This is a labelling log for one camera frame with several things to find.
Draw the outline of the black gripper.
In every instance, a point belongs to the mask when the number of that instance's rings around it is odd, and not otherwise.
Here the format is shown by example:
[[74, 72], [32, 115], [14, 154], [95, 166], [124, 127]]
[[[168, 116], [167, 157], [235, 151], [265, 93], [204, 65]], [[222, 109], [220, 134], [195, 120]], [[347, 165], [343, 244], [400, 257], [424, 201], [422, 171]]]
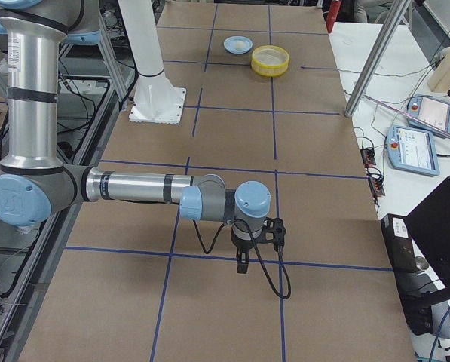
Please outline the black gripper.
[[250, 237], [249, 230], [244, 221], [235, 221], [231, 229], [231, 241], [237, 248], [237, 273], [246, 274], [249, 267], [249, 250], [253, 248], [253, 244], [263, 243], [265, 241], [265, 224], [252, 222], [249, 228], [253, 234], [254, 243]]

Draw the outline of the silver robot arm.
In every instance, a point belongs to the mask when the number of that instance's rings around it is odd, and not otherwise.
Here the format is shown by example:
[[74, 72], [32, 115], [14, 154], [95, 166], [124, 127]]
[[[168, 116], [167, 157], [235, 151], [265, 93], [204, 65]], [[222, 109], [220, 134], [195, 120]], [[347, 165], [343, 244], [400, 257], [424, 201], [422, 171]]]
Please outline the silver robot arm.
[[267, 243], [271, 196], [262, 183], [227, 189], [216, 175], [116, 173], [66, 165], [57, 157], [58, 59], [61, 43], [97, 44], [96, 1], [0, 1], [7, 34], [9, 151], [1, 160], [0, 220], [16, 227], [45, 221], [73, 204], [119, 200], [176, 204], [181, 217], [231, 227], [237, 271]]

